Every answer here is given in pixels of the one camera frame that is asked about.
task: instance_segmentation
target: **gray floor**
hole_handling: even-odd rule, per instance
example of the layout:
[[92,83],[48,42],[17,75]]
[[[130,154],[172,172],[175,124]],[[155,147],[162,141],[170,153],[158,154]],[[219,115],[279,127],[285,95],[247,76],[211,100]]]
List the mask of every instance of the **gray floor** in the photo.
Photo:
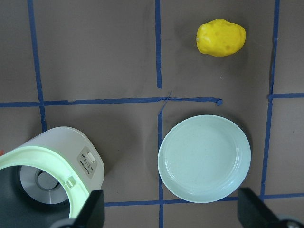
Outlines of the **gray floor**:
[[[164,97],[170,91],[171,97],[221,98],[221,106],[169,101],[163,110],[163,136],[198,114],[234,121],[252,148],[250,171],[242,186],[265,194],[265,203],[276,214],[304,220],[303,10],[302,0],[280,1],[274,94],[268,105],[274,0],[161,1],[162,89],[156,86],[153,0],[34,1],[40,74],[34,65],[26,1],[2,0],[0,150],[8,152],[41,133],[44,109],[48,129],[77,128],[99,151],[106,168],[107,203],[159,200],[157,116],[164,101],[73,102]],[[247,31],[244,47],[229,57],[203,55],[196,48],[199,25],[217,18]],[[37,93],[39,75],[43,100]],[[267,121],[268,107],[272,116]],[[262,172],[270,123],[268,166]],[[266,175],[265,192],[261,192],[262,175]],[[163,199],[177,197],[163,185]],[[114,205],[105,209],[106,228],[241,227],[236,201],[165,204],[163,224],[158,204]]]

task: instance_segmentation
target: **blue tape line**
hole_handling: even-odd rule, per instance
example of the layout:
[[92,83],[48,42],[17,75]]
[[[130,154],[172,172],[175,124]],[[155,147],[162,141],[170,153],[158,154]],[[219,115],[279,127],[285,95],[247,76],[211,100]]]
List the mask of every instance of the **blue tape line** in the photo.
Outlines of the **blue tape line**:
[[159,228],[163,228],[163,204],[160,204]]
[[275,16],[274,16],[274,30],[273,30],[273,57],[272,57],[272,68],[271,68],[271,80],[270,80],[270,94],[273,93],[274,82],[275,82],[275,67],[276,67],[276,51],[279,31],[279,12],[280,12],[280,0],[275,0]]
[[162,88],[161,0],[155,0],[156,84]]
[[273,105],[272,100],[269,100],[268,110],[267,110],[264,158],[263,158],[262,181],[261,181],[261,191],[260,191],[261,200],[264,199],[264,195],[265,195],[265,184],[266,184],[266,175],[267,175],[269,141],[270,141],[270,130],[271,130],[271,118],[272,118],[272,105]]
[[[284,198],[298,198],[304,197],[304,193],[290,193],[290,194],[275,194],[275,195],[264,195],[264,199],[284,199]],[[238,197],[225,197],[218,200],[221,201],[237,201]],[[106,207],[119,207],[119,206],[140,206],[140,205],[158,205],[158,204],[181,204],[181,203],[192,203],[181,199],[167,199],[161,202],[160,200],[147,200],[147,201],[126,201],[126,202],[108,202],[104,205]]]
[[280,99],[280,98],[304,98],[304,93],[271,94],[271,95],[269,95],[269,99]]
[[30,34],[32,39],[32,49],[33,49],[33,58],[34,58],[34,66],[35,66],[38,100],[40,103],[39,109],[40,109],[40,117],[41,117],[41,126],[42,126],[42,131],[45,132],[47,130],[46,112],[44,108],[42,83],[40,77],[40,63],[38,57],[38,45],[37,45],[37,37],[36,37],[33,0],[28,0],[28,18],[29,18]]
[[158,205],[158,200],[148,201],[127,201],[127,202],[108,202],[105,203],[105,207],[119,207],[119,206],[139,206],[139,205]]
[[[217,202],[222,202],[222,201],[237,201],[238,198],[237,197],[225,197],[225,198],[222,198],[220,200],[217,200]],[[186,200],[181,200],[181,199],[167,199],[167,200],[164,200],[164,204],[179,204],[179,203],[192,203],[192,202],[189,202],[189,201],[186,201]]]
[[[158,150],[161,147],[163,132],[162,132],[162,110],[157,115],[157,132],[158,132]],[[160,211],[159,211],[159,227],[163,228],[163,189],[162,189],[162,179],[158,175],[158,198],[160,202]]]
[[283,198],[296,198],[296,197],[304,197],[304,193],[265,195],[264,199],[283,199]]
[[0,103],[0,108],[13,108],[13,107],[39,107],[38,102],[7,102]]
[[161,110],[160,110],[160,113],[162,113],[162,111],[163,111],[164,108],[166,107],[166,104],[167,104],[167,102],[168,102],[168,100],[169,100],[169,98],[170,98],[171,93],[172,93],[172,91],[169,93],[169,95],[168,95],[168,97],[167,97],[165,103],[163,104],[163,106],[162,106],[162,108],[161,108]]
[[280,0],[275,0],[275,13],[274,13],[274,29],[273,29],[273,59],[272,59],[272,69],[271,69],[271,80],[269,88],[269,101],[267,110],[267,122],[266,122],[266,133],[265,133],[265,145],[264,145],[264,158],[263,158],[263,168],[262,168],[262,180],[261,180],[261,191],[260,199],[264,200],[265,187],[266,187],[266,176],[267,176],[267,165],[268,165],[268,153],[269,153],[269,140],[270,140],[270,130],[271,130],[271,117],[272,117],[272,94],[275,80],[275,67],[276,67],[276,50],[277,50],[277,40],[278,40],[278,30],[279,30],[279,12],[280,12]]
[[156,103],[159,101],[193,101],[193,102],[214,102],[217,106],[221,105],[222,99],[214,97],[194,97],[194,98],[179,98],[179,97],[147,97],[147,98],[121,98],[121,99],[96,99],[96,100],[75,100],[75,101],[45,101],[45,106],[59,105],[104,105],[104,104],[132,104],[132,103]]
[[222,99],[214,97],[150,97],[150,98],[122,98],[122,99],[104,99],[104,100],[75,100],[75,101],[44,101],[43,105],[38,102],[3,102],[0,108],[6,107],[39,107],[39,106],[61,106],[61,105],[104,105],[104,104],[132,104],[132,103],[155,103],[159,101],[192,101],[192,102],[214,102],[217,106],[221,105]]

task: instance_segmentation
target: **light blue plate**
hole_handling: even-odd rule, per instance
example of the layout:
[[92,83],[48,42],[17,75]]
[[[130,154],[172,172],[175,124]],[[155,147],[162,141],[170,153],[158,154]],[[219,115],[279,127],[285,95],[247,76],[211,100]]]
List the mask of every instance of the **light blue plate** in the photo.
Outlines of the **light blue plate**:
[[235,123],[220,116],[199,115],[182,121],[164,138],[158,171],[177,197],[208,203],[240,186],[250,158],[248,139]]

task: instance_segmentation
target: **white rice cooker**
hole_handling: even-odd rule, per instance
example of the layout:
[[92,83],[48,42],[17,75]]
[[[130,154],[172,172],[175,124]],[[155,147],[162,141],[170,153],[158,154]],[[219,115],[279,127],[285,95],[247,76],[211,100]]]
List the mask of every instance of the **white rice cooker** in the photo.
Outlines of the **white rice cooker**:
[[48,130],[0,156],[1,227],[49,227],[76,218],[105,167],[89,139],[71,127]]

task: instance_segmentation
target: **button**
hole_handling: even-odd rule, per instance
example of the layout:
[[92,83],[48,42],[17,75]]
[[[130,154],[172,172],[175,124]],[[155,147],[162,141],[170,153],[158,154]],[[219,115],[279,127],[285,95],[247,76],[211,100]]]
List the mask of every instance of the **button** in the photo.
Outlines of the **button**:
[[96,161],[95,157],[93,156],[93,154],[91,152],[87,153],[87,157],[89,158],[91,163],[94,163]]

